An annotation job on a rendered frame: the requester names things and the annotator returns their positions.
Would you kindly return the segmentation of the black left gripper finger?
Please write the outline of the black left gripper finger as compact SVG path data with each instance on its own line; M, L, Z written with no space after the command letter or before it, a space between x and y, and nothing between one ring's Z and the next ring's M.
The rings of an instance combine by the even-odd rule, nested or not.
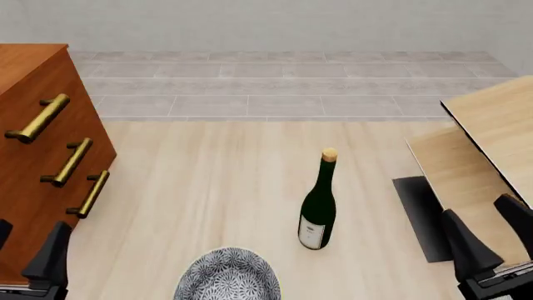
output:
M0 219L0 250L4 247L11 234L13 225L5 219Z
M55 224L36 256L22 270L30 289L67 287L67 249L71 234L72 228L65 222Z

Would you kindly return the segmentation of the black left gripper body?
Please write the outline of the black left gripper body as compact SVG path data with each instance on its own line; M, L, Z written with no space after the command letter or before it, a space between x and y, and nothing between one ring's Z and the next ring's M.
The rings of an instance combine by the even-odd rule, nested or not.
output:
M66 300L66 284L0 284L0 300Z

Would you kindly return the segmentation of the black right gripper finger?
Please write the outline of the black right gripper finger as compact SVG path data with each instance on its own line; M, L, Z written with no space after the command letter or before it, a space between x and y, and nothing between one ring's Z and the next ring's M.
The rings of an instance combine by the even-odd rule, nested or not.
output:
M504 260L487 247L451 209L441 214L442 227L451 247L457 282L487 279Z
M533 209L510 194L501 194L494 206L507 221L533 260Z

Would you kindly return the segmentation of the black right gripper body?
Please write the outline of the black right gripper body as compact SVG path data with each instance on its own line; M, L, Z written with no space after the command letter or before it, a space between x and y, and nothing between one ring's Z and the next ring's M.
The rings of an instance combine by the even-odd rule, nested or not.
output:
M465 300L533 300L533 261L476 274L457 287Z

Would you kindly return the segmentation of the pale wooden wine rack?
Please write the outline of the pale wooden wine rack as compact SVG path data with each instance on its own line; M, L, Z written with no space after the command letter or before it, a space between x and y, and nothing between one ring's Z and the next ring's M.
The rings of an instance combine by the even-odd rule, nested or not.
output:
M454 124L406 141L436 199L506 266L533 260L494 205L510 194L533 208L533 76L441 106Z

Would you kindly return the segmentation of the dark green wine bottle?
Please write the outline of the dark green wine bottle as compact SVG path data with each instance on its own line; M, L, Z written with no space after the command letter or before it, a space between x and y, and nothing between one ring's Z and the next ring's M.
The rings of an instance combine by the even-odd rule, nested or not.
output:
M297 236L300 243L308 249L323 249L331 237L336 219L332 179L337 156L338 151L332 147L321 152L316 183L301 205Z

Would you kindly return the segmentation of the wooden cabinet red-brown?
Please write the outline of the wooden cabinet red-brown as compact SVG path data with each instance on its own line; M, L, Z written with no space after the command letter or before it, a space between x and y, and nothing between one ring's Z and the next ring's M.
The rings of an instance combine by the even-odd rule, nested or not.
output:
M42 99L67 94L70 103L31 144L7 139L43 109ZM55 175L72 154L68 143L91 138L93 145L64 187L40 182ZM117 153L65 44L0 44L0 219L13 225L0 250L0 284L25 284L22 276L57 222L75 226L66 214L79 207L92 182Z

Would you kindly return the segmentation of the patterned grey white bowl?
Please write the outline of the patterned grey white bowl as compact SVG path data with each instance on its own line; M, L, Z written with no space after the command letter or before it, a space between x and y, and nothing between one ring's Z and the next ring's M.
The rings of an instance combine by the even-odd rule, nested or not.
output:
M173 300L281 300L281 288L261 256L248 249L222 247L188 267Z

